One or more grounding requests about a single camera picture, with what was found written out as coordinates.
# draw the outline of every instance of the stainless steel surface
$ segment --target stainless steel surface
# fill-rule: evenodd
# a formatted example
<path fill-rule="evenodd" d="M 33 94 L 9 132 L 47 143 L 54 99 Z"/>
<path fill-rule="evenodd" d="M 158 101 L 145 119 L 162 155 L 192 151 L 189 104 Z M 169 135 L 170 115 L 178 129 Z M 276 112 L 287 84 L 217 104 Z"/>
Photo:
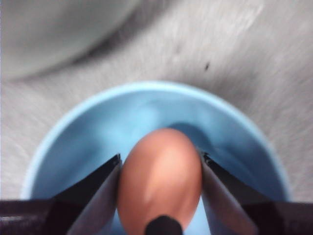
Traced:
<path fill-rule="evenodd" d="M 181 81 L 226 99 L 264 131 L 297 201 L 313 201 L 313 1 L 144 0 L 92 53 L 1 84 L 1 196 L 18 198 L 47 131 L 125 82 Z"/>

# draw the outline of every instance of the eggshell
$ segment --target eggshell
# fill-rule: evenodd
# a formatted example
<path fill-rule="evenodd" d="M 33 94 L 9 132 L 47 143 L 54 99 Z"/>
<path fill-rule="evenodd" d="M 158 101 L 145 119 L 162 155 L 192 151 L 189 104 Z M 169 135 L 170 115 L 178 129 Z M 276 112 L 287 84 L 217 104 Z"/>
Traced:
<path fill-rule="evenodd" d="M 201 161 L 182 132 L 159 129 L 129 153 L 120 174 L 117 209 L 128 235 L 143 235 L 160 215 L 190 223 L 201 193 Z"/>

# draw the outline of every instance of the gray surface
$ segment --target gray surface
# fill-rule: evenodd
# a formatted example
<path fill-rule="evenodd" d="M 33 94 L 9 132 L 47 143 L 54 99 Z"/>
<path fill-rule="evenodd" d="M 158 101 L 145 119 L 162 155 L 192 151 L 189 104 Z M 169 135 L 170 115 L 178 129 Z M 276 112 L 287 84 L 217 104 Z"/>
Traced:
<path fill-rule="evenodd" d="M 2 198 L 19 197 L 36 147 L 73 106 L 125 82 L 172 80 L 242 110 L 276 148 L 294 199 L 313 201 L 312 12 L 311 0 L 144 0 L 78 61 L 2 82 Z"/>

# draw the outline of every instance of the bowl rim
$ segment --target bowl rim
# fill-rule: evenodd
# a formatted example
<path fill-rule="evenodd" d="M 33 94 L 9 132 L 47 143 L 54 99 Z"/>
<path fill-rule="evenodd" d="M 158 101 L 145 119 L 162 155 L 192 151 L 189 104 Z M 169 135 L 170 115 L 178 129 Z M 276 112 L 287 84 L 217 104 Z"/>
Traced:
<path fill-rule="evenodd" d="M 27 169 L 26 177 L 22 185 L 21 199 L 30 199 L 35 179 L 38 176 L 38 172 L 45 159 L 45 155 L 48 153 L 53 143 L 57 140 L 60 134 L 71 123 L 73 123 L 80 115 L 102 102 L 108 101 L 120 95 L 142 91 L 168 91 L 185 94 L 209 103 L 210 105 L 215 106 L 217 109 L 223 110 L 232 118 L 236 119 L 242 125 L 242 127 L 245 128 L 266 150 L 267 154 L 269 155 L 270 163 L 277 171 L 277 175 L 282 184 L 283 193 L 287 200 L 291 200 L 292 195 L 288 176 L 282 166 L 280 159 L 273 150 L 271 144 L 267 141 L 265 135 L 248 117 L 246 117 L 237 108 L 212 93 L 190 85 L 171 81 L 140 81 L 126 83 L 124 85 L 109 88 L 91 96 L 90 98 L 87 98 L 85 101 L 79 103 L 69 112 L 67 112 L 52 127 L 52 129 L 44 137 L 43 141 L 40 143 L 39 147 L 35 151 L 35 154 Z"/>

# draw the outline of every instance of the black speck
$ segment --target black speck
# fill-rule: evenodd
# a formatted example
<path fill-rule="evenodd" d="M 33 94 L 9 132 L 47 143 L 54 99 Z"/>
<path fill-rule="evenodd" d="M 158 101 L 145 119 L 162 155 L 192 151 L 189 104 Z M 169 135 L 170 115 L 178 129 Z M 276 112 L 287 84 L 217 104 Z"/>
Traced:
<path fill-rule="evenodd" d="M 209 69 L 209 67 L 210 67 L 210 62 L 207 62 L 205 67 L 204 67 L 204 71 L 207 71 Z"/>

